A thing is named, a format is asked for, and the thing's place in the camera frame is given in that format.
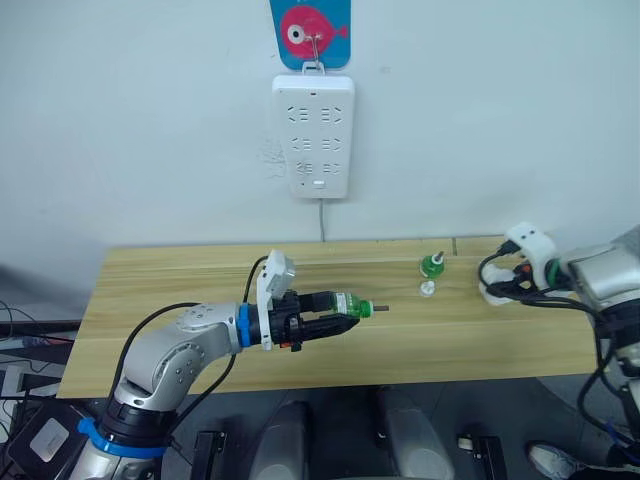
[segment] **sneaker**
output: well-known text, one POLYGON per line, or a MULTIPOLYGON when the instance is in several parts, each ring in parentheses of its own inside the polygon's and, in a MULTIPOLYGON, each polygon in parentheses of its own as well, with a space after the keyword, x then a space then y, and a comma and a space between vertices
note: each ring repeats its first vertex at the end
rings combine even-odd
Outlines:
POLYGON ((582 462, 548 443, 533 442, 527 445, 526 450, 529 462, 551 480, 567 480, 585 468, 582 462))

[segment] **small bottle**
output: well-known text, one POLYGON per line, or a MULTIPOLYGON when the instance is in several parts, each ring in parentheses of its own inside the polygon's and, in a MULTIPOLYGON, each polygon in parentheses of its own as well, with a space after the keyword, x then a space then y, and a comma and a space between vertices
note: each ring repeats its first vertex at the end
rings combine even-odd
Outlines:
POLYGON ((332 310, 352 317, 369 318, 375 311, 388 311, 386 305, 374 306, 369 300, 362 300, 353 293, 338 292, 333 294, 332 310))
POLYGON ((444 272, 444 252, 424 257, 420 262, 420 273, 426 278, 435 280, 444 272))

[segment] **wooden table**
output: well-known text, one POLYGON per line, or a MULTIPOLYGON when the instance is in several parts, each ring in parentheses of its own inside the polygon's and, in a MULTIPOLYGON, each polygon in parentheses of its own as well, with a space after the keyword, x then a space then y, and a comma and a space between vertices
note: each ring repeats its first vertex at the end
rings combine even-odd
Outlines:
MULTIPOLYGON (((585 373, 594 368, 584 315, 509 304, 489 306, 476 279, 497 237, 295 243, 285 245, 126 248, 110 252, 67 365, 59 397, 105 396, 129 332, 167 304, 239 301, 253 261, 279 248, 297 267, 300 293, 351 291, 391 311, 302 351, 238 356, 220 391, 392 384, 585 373), (445 273, 432 298, 418 293, 419 259, 444 250, 445 273)), ((158 328, 169 313, 147 328, 158 328)), ((226 365, 205 370, 201 392, 226 365)))

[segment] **wall socket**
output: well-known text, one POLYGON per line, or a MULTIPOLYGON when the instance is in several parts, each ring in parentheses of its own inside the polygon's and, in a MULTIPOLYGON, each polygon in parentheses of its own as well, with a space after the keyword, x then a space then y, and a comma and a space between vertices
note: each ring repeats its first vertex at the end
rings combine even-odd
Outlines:
POLYGON ((353 80, 338 75, 278 75, 272 90, 293 195, 345 197, 355 103, 353 80))

